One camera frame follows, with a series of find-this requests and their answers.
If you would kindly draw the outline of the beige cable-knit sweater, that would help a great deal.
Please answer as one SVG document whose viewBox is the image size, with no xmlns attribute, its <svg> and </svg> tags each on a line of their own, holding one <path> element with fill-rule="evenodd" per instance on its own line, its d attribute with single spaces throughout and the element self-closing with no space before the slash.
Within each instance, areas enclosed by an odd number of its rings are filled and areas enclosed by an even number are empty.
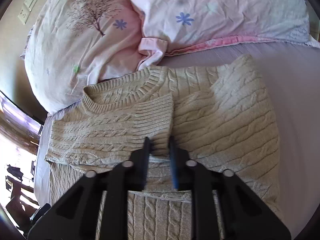
<svg viewBox="0 0 320 240">
<path fill-rule="evenodd" d="M 50 129 L 50 200 L 89 170 L 112 170 L 150 138 L 146 188 L 128 199 L 129 239 L 189 239 L 191 195 L 172 185 L 170 137 L 206 168 L 233 170 L 281 217 L 276 115 L 249 55 L 218 67 L 149 66 L 85 87 Z"/>
</svg>

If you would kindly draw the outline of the lilac bed sheet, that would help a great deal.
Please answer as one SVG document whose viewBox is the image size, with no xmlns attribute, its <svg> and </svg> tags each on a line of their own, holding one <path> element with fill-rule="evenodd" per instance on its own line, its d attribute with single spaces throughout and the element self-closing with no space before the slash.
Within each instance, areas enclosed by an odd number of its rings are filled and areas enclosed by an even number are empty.
<svg viewBox="0 0 320 240">
<path fill-rule="evenodd" d="M 218 67 L 249 55 L 263 78 L 279 132 L 279 207 L 292 237 L 319 205 L 319 50 L 292 44 L 244 44 L 164 59 L 160 67 Z M 76 103 L 47 118 L 35 175 L 39 204 L 50 200 L 50 165 L 45 160 L 53 121 Z"/>
</svg>

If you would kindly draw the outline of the white floral pillow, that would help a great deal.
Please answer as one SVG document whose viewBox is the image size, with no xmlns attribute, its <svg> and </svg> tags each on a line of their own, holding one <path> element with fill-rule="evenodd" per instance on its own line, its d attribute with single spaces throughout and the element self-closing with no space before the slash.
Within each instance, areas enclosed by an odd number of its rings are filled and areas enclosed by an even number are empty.
<svg viewBox="0 0 320 240">
<path fill-rule="evenodd" d="M 143 37 L 130 0 L 47 0 L 24 64 L 33 94 L 54 114 L 80 100 L 87 85 L 159 63 L 167 46 Z"/>
</svg>

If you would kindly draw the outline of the pink floral pillow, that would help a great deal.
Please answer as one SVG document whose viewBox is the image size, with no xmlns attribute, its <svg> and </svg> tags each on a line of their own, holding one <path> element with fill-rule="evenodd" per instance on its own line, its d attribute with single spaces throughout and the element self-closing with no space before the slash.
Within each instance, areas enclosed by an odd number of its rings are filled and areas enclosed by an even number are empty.
<svg viewBox="0 0 320 240">
<path fill-rule="evenodd" d="M 240 43 L 319 47 L 305 0 L 130 0 L 142 20 L 140 50 L 168 56 Z"/>
</svg>

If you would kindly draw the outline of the wall socket switch plate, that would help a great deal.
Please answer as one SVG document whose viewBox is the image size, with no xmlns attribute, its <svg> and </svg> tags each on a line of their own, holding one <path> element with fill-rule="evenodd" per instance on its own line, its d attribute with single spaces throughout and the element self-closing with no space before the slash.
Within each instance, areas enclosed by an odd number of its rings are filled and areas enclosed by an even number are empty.
<svg viewBox="0 0 320 240">
<path fill-rule="evenodd" d="M 30 13 L 33 9 L 33 7 L 35 6 L 36 2 L 38 0 L 24 0 L 23 5 L 21 7 L 20 12 L 18 13 L 18 19 L 20 20 L 20 22 L 25 25 Z"/>
</svg>

